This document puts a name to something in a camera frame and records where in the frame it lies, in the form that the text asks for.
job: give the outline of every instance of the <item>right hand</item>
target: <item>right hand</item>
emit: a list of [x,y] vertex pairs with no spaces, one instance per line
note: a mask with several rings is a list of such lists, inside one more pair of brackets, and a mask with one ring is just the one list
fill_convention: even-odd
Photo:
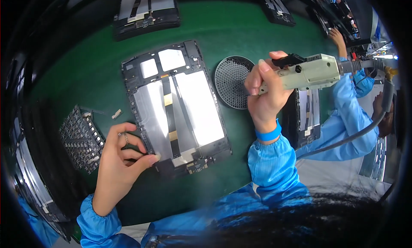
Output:
[[[275,51],[270,52],[269,56],[272,59],[280,59],[286,57],[287,54],[283,51]],[[251,94],[248,96],[248,109],[256,130],[261,133],[275,130],[277,127],[276,116],[293,92],[293,90],[283,89],[282,80],[275,72],[277,70],[280,68],[274,66],[271,59],[259,60],[259,64],[253,67],[245,80],[245,87]],[[263,81],[266,82],[268,92],[258,95],[259,87]],[[277,139],[269,142],[259,141],[267,145],[277,141]]]
[[333,43],[335,43],[337,47],[346,47],[345,40],[343,39],[343,36],[338,29],[331,29],[329,31],[329,38],[332,39]]

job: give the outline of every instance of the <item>yellow component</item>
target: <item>yellow component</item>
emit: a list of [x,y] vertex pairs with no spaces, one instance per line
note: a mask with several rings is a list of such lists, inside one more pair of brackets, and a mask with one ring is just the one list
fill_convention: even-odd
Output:
[[164,106],[168,106],[173,103],[172,93],[166,94],[164,97]]
[[398,69],[392,69],[389,66],[385,66],[384,71],[385,71],[385,78],[388,81],[392,81],[392,78],[394,77],[394,75],[398,74]]
[[178,132],[177,131],[173,131],[173,132],[169,132],[169,140],[170,141],[174,141],[178,139]]
[[392,75],[397,75],[397,74],[398,74],[398,69],[391,69],[391,70],[389,70],[389,72],[390,72]]

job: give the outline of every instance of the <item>round mesh tray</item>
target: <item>round mesh tray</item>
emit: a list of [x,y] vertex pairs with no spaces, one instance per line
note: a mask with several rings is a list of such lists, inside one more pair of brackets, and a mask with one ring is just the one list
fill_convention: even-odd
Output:
[[238,55],[225,58],[219,63],[215,71],[215,86],[220,98],[228,106],[238,110],[248,108],[244,83],[253,66],[252,61]]

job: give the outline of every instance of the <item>fingernail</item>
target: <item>fingernail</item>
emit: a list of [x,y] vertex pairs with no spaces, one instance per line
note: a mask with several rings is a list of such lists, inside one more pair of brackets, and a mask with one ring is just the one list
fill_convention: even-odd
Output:
[[263,59],[259,59],[259,69],[265,73],[269,71],[271,68]]
[[257,79],[253,79],[253,86],[254,86],[255,88],[258,88],[258,87],[259,87],[259,82],[257,81]]
[[154,155],[150,156],[149,162],[153,165],[154,163],[158,162],[162,156],[160,155]]

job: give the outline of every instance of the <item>yellow tape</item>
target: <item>yellow tape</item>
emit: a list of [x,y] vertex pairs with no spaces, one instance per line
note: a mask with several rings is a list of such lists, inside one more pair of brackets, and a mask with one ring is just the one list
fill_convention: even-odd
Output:
[[168,106],[168,105],[170,105],[170,104],[172,104],[172,103],[173,103],[172,93],[166,94],[166,95],[164,96],[164,106]]
[[169,132],[169,139],[170,139],[170,141],[177,140],[178,139],[178,132],[177,131]]

